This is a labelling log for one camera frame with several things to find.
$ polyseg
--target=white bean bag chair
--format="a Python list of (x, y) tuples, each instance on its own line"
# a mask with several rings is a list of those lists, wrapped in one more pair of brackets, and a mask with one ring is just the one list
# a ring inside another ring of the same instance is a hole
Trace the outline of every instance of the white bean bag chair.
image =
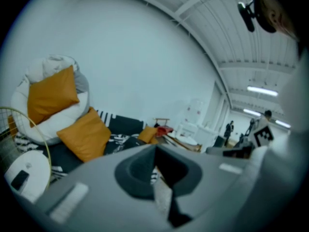
[[(48, 145), (60, 143), (61, 140), (56, 134), (57, 131), (72, 125), (77, 119), (88, 112), (89, 84), (87, 79), (80, 73), (77, 62), (74, 59), (63, 55), (50, 55), (48, 58), (34, 60), (27, 68), (21, 84), (16, 88), (11, 99), (11, 106), (27, 115), (27, 102), (30, 85), (39, 82), (62, 69), (68, 68), (71, 65), (74, 70), (75, 86), (80, 102), (52, 115), (48, 120), (37, 125)], [(41, 135), (35, 127), (30, 127), (27, 118), (23, 116), (17, 117), (16, 113), (13, 113), (13, 118), (20, 133), (26, 135), (30, 140), (37, 144), (44, 144)]]

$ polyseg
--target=floor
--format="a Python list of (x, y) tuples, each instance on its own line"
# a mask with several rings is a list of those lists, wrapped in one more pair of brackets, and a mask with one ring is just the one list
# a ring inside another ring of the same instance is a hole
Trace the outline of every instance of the floor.
[(157, 208), (164, 218), (168, 219), (172, 190), (161, 178), (158, 178), (158, 180), (154, 183), (154, 190), (154, 198)]

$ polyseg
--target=white stool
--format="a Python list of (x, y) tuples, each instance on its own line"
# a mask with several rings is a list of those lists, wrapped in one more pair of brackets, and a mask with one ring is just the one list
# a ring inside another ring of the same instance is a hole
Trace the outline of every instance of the white stool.
[[(24, 170), (29, 174), (26, 185), (21, 191), (16, 191), (11, 182)], [(51, 175), (48, 159), (43, 153), (29, 151), (18, 157), (6, 171), (4, 178), (11, 189), (34, 203), (45, 191)]]

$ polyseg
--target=orange pillow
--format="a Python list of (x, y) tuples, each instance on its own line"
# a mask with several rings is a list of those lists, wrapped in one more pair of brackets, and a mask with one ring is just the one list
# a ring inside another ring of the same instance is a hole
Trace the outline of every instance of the orange pillow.
[(139, 134), (137, 139), (140, 139), (145, 143), (149, 143), (157, 131), (157, 128), (146, 126), (146, 128)]
[(16, 127), (16, 124), (15, 124), (15, 121), (12, 115), (8, 116), (8, 123), (9, 123), (10, 134), (13, 138), (15, 138), (16, 134), (18, 133), (18, 129)]
[(73, 66), (70, 66), (30, 86), (28, 117), (38, 125), (78, 102)]
[(57, 132), (62, 142), (84, 162), (103, 156), (111, 134), (92, 107), (73, 125)]
[(153, 136), (149, 143), (152, 144), (152, 145), (157, 145), (159, 143), (159, 141), (156, 139), (155, 136)]

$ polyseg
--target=window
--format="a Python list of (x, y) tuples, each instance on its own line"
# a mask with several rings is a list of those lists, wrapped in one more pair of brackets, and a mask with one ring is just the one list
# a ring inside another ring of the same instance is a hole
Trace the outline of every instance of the window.
[(209, 102), (209, 106), (207, 109), (207, 113), (202, 123), (204, 127), (208, 127), (208, 128), (215, 127), (214, 123), (216, 123), (215, 121), (217, 117), (216, 113), (218, 112), (218, 109), (219, 109), (221, 97), (222, 97), (222, 93), (219, 90), (217, 84), (215, 83), (213, 87), (212, 95), (211, 95), (211, 100)]
[(228, 109), (228, 103), (227, 103), (226, 100), (224, 100), (223, 107), (222, 107), (222, 110), (221, 110), (221, 114), (219, 116), (218, 123), (215, 127), (215, 131), (221, 131), (221, 128), (222, 128), (223, 123), (224, 123), (225, 115), (227, 113), (227, 109)]

